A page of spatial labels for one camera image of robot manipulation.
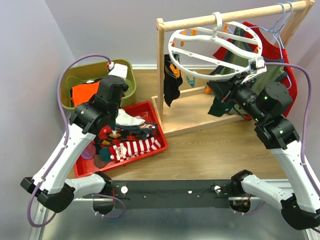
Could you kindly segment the dark green sock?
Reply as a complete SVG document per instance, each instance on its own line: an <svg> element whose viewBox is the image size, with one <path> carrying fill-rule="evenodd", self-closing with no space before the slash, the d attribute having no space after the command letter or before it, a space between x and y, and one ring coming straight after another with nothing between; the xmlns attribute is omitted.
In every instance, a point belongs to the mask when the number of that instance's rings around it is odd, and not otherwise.
<svg viewBox="0 0 320 240"><path fill-rule="evenodd" d="M221 117L224 114L229 114L235 104L236 103L234 101L222 103L217 97L215 97L207 114L215 117Z"/></svg>

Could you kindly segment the white round clip hanger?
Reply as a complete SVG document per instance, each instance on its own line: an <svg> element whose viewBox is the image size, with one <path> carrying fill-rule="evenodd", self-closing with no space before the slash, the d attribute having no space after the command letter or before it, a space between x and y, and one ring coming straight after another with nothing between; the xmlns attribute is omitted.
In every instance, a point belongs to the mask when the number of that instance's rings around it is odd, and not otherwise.
<svg viewBox="0 0 320 240"><path fill-rule="evenodd" d="M220 12L214 12L211 15L212 22L200 23L200 21L185 20L184 23L176 24L171 28L172 35L167 44L168 54L170 55L172 63L180 69L180 71L199 79L206 79L212 81L226 81L236 74L248 73L249 60L257 57L262 57L262 41L258 35L249 27L236 21L229 21L226 24L235 28L241 29L248 33L250 37L234 35L223 31L223 15ZM200 42L208 45L215 45L223 47L232 52L236 56L248 60L247 66L239 66L215 57L209 57L189 50L174 46L174 41L185 43ZM212 63L216 66L222 66L231 69L229 74L205 75L196 71L189 70L175 57L175 54L180 56L195 58L204 62Z"/></svg>

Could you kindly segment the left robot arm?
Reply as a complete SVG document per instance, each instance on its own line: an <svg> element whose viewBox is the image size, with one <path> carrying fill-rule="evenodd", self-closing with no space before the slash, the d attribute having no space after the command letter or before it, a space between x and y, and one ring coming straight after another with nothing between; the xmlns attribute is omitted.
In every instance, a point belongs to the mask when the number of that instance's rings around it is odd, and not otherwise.
<svg viewBox="0 0 320 240"><path fill-rule="evenodd" d="M128 88L121 76L107 75L100 80L91 101L75 108L67 125L69 132L45 165L34 176L23 178L21 187L54 213L64 211L76 198L90 194L107 197L111 185L105 174L93 173L79 179L69 179L68 174L101 129L116 119L123 92Z"/></svg>

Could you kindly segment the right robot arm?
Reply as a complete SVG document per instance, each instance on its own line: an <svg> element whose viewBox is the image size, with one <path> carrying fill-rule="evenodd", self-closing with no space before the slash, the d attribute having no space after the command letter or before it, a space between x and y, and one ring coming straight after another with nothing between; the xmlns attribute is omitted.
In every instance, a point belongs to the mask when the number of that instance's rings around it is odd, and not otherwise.
<svg viewBox="0 0 320 240"><path fill-rule="evenodd" d="M284 170L292 191L284 191L259 179L248 170L231 178L230 191L241 196L254 195L281 212L284 220L296 230L315 229L320 225L319 184L308 169L302 142L294 125L283 112L292 98L285 85L270 82L256 94L241 75L230 80L209 80L207 86L222 103L233 101L255 122L255 132L266 149L276 157Z"/></svg>

